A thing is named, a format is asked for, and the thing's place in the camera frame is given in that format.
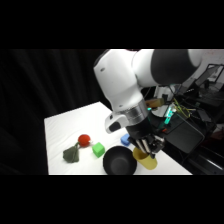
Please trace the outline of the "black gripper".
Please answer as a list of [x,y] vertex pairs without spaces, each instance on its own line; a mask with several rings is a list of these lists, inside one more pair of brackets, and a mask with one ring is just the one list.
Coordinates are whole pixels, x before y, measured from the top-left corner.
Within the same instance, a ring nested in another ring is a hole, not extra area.
[[158,135],[149,118],[145,118],[138,124],[127,126],[126,130],[129,134],[128,140],[152,158],[155,157],[156,151],[162,150],[165,146],[165,139]]

